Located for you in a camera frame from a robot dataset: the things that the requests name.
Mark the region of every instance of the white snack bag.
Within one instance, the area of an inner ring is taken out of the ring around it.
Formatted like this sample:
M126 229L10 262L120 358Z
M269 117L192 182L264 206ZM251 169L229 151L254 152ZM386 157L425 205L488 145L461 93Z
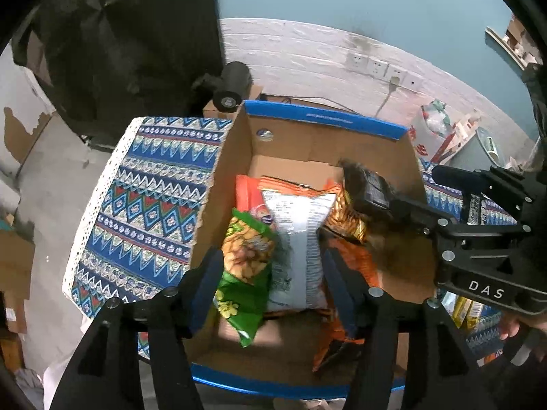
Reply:
M336 194L305 197L264 190L262 195L278 234L266 310L326 308L316 232L328 217Z

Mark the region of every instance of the wall stain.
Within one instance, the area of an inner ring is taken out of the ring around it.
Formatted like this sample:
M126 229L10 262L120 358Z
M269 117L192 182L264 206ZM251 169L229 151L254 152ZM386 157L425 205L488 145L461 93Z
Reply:
M29 133L23 124L13 114L11 108L4 108L5 127L4 144L7 150L12 154L15 160L21 165L25 162L28 154L31 152L36 140L40 136L45 126L48 124L51 116L41 113L38 119L38 125Z

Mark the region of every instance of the open cardboard box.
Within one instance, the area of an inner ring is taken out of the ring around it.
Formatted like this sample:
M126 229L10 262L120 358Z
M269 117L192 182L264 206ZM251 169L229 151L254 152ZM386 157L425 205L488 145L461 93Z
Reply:
M234 118L214 170L192 254L192 266L207 249L220 247L235 203L235 176L274 176L321 189L341 180L340 159L377 171L396 190L425 202L425 190L406 128L369 117L308 106L246 101ZM389 254L379 254L383 288L394 298L420 303L434 292L431 243L417 235L385 236ZM193 339L185 341L198 381L236 390L291 397L345 396L355 365L313 375L321 318L307 311L264 322L253 344L242 348L236 331L216 310ZM408 338L401 335L397 365L406 368ZM307 387L307 392L286 390Z

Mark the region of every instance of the patterned tablecloth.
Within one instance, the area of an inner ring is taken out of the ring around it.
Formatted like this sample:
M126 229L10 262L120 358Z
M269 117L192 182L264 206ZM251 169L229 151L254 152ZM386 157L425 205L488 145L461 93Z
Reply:
M134 302L177 285L230 120L134 119L78 227L63 292L88 317L111 297ZM149 357L147 335L139 353Z

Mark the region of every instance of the white lace trim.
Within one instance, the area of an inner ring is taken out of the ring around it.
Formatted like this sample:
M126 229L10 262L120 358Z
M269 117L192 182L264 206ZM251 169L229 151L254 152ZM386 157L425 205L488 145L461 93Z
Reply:
M65 271L65 276L63 277L63 286L62 290L66 297L68 297L73 303L72 300L72 285L74 283L75 270L78 266L78 262L81 259L81 254L84 251L84 248L88 242L91 231L95 225L95 220L97 219L97 214L101 208L102 202L105 199L107 190L110 188L116 173L118 172L118 167L120 166L122 160L125 157L125 154L128 153L135 136L137 135L138 129L144 121L145 117L137 117L131 121L128 128L125 130L124 135L116 145L116 148L112 152L110 159L105 166L97 186L93 190L93 194L89 199L88 206L86 206L83 216L81 217L80 225L76 231L74 237L74 243L72 244L72 250L70 250L70 256L68 258L67 268Z

